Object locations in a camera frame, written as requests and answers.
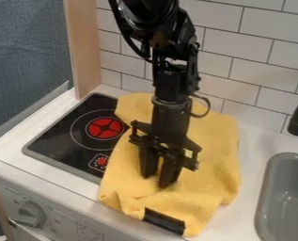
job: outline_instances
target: sink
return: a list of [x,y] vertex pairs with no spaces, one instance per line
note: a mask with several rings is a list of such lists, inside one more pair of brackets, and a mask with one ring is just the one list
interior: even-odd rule
[[255,226],[261,241],[298,241],[298,154],[269,160]]

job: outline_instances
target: black cable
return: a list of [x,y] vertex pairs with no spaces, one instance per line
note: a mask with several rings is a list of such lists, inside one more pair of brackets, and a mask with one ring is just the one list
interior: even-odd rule
[[149,54],[145,54],[143,53],[136,45],[135,43],[132,41],[131,37],[126,33],[125,28],[123,26],[123,19],[119,14],[119,10],[118,10],[118,3],[117,0],[108,0],[109,4],[111,6],[111,9],[113,11],[114,17],[118,23],[118,28],[121,32],[121,35],[123,36],[123,38],[126,40],[126,42],[130,45],[130,47],[136,52],[137,55],[139,55],[140,57],[143,57],[147,62],[151,62],[151,60],[149,60],[150,55]]
[[211,103],[210,103],[209,99],[206,98],[206,97],[199,96],[199,95],[194,94],[194,93],[192,94],[192,96],[193,96],[193,97],[196,97],[196,98],[198,98],[198,99],[203,100],[203,101],[207,104],[208,110],[206,111],[206,113],[204,113],[204,114],[202,114],[202,115],[194,114],[194,113],[192,113],[192,112],[189,113],[189,115],[190,115],[191,117],[198,118],[198,119],[201,119],[201,118],[204,118],[204,117],[208,116],[208,114],[209,114],[209,112],[210,112],[210,110],[211,110]]

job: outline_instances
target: induction cooktop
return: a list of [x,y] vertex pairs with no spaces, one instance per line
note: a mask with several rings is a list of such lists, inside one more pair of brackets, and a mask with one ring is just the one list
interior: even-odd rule
[[119,138],[129,129],[114,113],[118,100],[90,95],[23,148],[23,153],[99,184]]

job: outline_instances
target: black robotic arm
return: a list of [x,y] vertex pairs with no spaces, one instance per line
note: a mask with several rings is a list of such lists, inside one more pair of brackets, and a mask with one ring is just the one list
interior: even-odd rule
[[[197,70],[199,44],[196,30],[179,0],[109,0],[118,27],[134,51],[153,65],[155,95],[151,124],[133,121],[130,141],[139,147],[141,173],[145,178],[164,159],[160,187],[178,180],[182,167],[195,170],[201,148],[187,136],[192,113],[190,95],[196,96],[200,78]],[[133,40],[141,42],[139,49]],[[168,59],[182,60],[172,64]],[[139,136],[137,130],[146,133]]]

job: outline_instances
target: yellow cloth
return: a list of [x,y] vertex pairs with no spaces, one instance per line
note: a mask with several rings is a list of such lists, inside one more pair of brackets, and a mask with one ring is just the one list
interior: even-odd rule
[[[135,93],[119,98],[116,114],[129,125],[133,120],[150,123],[152,108],[151,95]],[[205,110],[194,101],[194,113]],[[196,236],[216,208],[238,194],[238,132],[232,117],[211,111],[204,119],[190,119],[188,137],[203,149],[199,169],[183,168],[178,181],[166,189],[158,187],[158,174],[142,178],[130,134],[131,129],[118,142],[102,179],[99,200],[104,205],[137,219],[143,219],[147,207],[184,221],[184,236]]]

